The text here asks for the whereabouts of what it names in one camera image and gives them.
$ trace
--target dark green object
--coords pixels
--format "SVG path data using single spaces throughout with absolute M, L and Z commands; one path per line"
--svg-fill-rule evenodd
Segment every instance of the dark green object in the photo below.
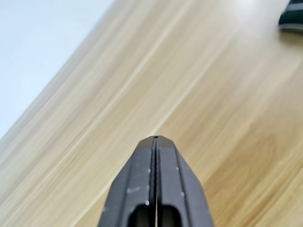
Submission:
M 279 28 L 303 32 L 303 0 L 291 0 L 280 17 Z

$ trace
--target wooden table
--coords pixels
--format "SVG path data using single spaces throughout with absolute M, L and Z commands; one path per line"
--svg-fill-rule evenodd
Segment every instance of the wooden table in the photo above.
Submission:
M 96 226 L 153 134 L 217 227 L 303 226 L 303 36 L 277 30 L 286 4 L 118 0 L 0 141 L 0 226 Z

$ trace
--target black object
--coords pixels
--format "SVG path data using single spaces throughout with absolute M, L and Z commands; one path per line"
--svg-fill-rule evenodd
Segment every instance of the black object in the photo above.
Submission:
M 213 227 L 202 187 L 173 141 L 148 137 L 113 181 L 98 227 Z
M 303 0 L 291 0 L 280 17 L 279 28 L 303 32 Z

